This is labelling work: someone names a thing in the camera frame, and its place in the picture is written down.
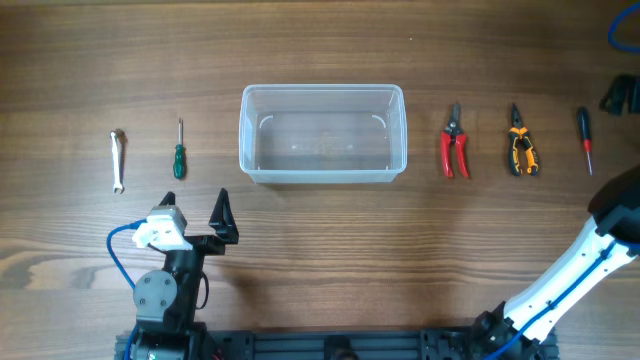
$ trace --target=black mount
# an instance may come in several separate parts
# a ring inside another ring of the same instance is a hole
[[[621,74],[616,76],[600,100],[600,109],[612,115],[622,115],[624,103],[629,103],[629,114],[640,113],[640,76]]]
[[[466,336],[467,358],[489,355],[516,335],[518,331],[513,328],[513,321],[504,318],[504,305],[503,301],[493,312],[485,311],[476,318]],[[556,359],[556,356],[557,353],[550,354],[548,348],[542,347],[538,340],[531,341],[521,336],[500,359]]]
[[[640,245],[640,166],[609,181],[589,203],[600,236]]]

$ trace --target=yellow pliers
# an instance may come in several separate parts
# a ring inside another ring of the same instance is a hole
[[[531,175],[538,175],[538,171],[540,170],[540,165],[538,162],[538,154],[533,149],[533,143],[531,142],[531,134],[529,134],[529,130],[522,124],[522,117],[520,116],[520,111],[516,107],[516,104],[513,104],[511,107],[511,123],[512,127],[509,130],[509,168],[511,168],[511,172],[515,176],[520,176],[522,174],[522,169],[520,168],[520,160],[518,160],[518,142],[522,142],[524,146],[525,154],[527,155],[527,161],[529,162],[529,167],[527,168],[527,173]]]

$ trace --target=screwdriver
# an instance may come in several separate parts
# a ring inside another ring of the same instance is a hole
[[[578,128],[580,128],[580,138],[582,139],[582,145],[584,151],[587,153],[587,164],[589,165],[589,175],[593,175],[593,169],[591,168],[591,130],[589,129],[589,112],[587,108],[581,106],[578,108]]]
[[[173,163],[173,177],[184,178],[184,146],[182,146],[182,118],[178,120],[178,145],[176,145],[176,160]]]

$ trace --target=red-handled pliers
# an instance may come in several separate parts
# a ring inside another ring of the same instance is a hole
[[[464,134],[460,127],[460,104],[456,103],[453,106],[453,112],[451,113],[451,119],[444,128],[442,134],[440,134],[440,153],[442,156],[442,167],[444,168],[444,174],[449,178],[453,178],[453,169],[451,169],[451,160],[449,158],[449,147],[452,143],[456,144],[456,153],[458,155],[458,166],[464,177],[469,177],[469,171],[467,170],[467,160],[464,156],[464,144],[467,142],[467,135]]]

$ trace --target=pliers handle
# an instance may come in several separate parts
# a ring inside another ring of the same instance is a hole
[[[467,160],[464,155],[464,145],[467,143],[467,135],[459,134],[455,136],[451,136],[445,132],[440,133],[440,155],[442,156],[442,168],[444,169],[445,175],[449,178],[453,178],[453,169],[451,168],[451,158],[449,147],[451,143],[455,142],[456,145],[456,154],[458,156],[458,166],[460,167],[460,172],[464,177],[469,177],[469,171],[467,170]]]

